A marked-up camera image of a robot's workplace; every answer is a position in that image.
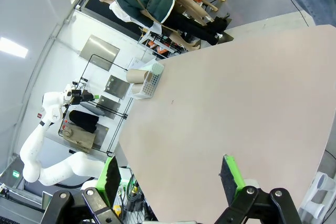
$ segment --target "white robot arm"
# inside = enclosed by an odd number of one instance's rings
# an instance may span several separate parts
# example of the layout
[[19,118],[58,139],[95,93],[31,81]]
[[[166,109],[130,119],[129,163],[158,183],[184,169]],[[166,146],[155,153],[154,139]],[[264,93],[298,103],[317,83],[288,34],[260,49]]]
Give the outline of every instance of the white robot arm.
[[73,174],[98,178],[104,168],[101,161],[93,161],[83,152],[77,152],[60,163],[49,168],[42,168],[37,155],[43,145],[45,132],[50,124],[63,118],[62,107],[70,104],[72,99],[71,85],[67,85],[63,92],[48,92],[43,96],[42,106],[46,111],[39,125],[27,138],[20,150],[20,157],[25,164],[23,177],[33,183],[39,180],[43,185],[50,186]]

